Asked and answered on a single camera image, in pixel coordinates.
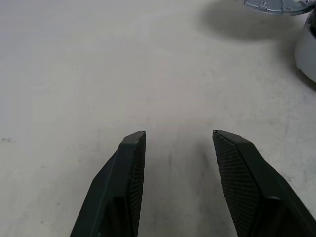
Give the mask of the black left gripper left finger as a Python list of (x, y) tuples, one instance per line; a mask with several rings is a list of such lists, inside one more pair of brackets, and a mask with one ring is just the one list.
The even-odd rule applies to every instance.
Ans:
[(94, 177), (70, 237), (138, 236), (145, 154), (145, 131), (124, 137)]

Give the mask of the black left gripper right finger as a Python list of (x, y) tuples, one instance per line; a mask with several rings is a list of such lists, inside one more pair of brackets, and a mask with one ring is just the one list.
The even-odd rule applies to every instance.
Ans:
[(214, 130), (213, 143), (238, 237), (316, 237), (316, 220), (252, 142)]

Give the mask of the silver motor rotor cover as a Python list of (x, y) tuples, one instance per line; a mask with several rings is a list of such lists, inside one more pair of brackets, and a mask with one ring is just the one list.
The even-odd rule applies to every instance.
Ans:
[(242, 0), (243, 4), (260, 12), (292, 16), (308, 13), (316, 6), (316, 0)]

